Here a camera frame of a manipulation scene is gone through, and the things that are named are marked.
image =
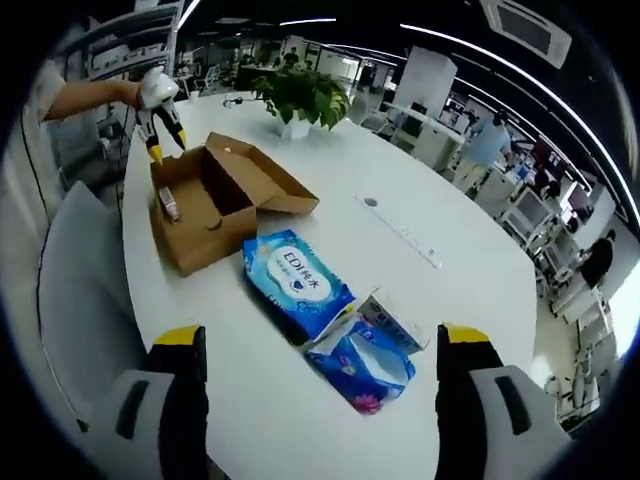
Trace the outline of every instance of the power strip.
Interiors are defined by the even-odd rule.
[[[440,261],[437,252],[433,248],[426,246],[419,238],[414,236],[409,228],[401,225],[396,218],[394,218],[389,212],[385,211],[385,209],[375,200],[370,198],[354,198],[363,208],[375,215],[378,220],[384,223],[392,232],[404,240],[407,245],[418,252],[420,256],[431,264],[433,268],[442,268],[442,262]]]

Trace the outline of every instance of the wet wipes package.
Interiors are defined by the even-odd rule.
[[[277,308],[274,320],[294,345],[321,338],[355,300],[291,230],[247,240],[243,254],[247,277]]]

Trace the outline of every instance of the person in black shirt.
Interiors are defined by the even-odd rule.
[[[613,262],[613,242],[616,232],[609,230],[605,238],[597,240],[586,252],[587,259],[569,281],[557,300],[551,303],[551,312],[561,315],[572,300],[598,285],[611,268]]]
[[[289,53],[284,56],[284,65],[282,68],[293,68],[300,61],[296,51],[296,47],[291,47]]]

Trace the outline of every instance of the white flower pot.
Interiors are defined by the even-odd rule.
[[[311,128],[311,124],[308,120],[300,120],[298,118],[297,112],[293,114],[293,118],[289,123],[285,124],[281,118],[280,123],[280,136],[287,140],[300,140],[309,134],[309,129]]]

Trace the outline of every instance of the cardboard box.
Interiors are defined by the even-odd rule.
[[[255,238],[257,209],[308,214],[318,198],[255,146],[211,133],[204,146],[151,165],[156,191],[169,187],[181,215],[172,223],[156,196],[154,228],[183,275]]]
[[[427,332],[398,306],[382,288],[377,288],[360,306],[358,311],[369,323],[383,330],[407,355],[427,348],[430,337]]]

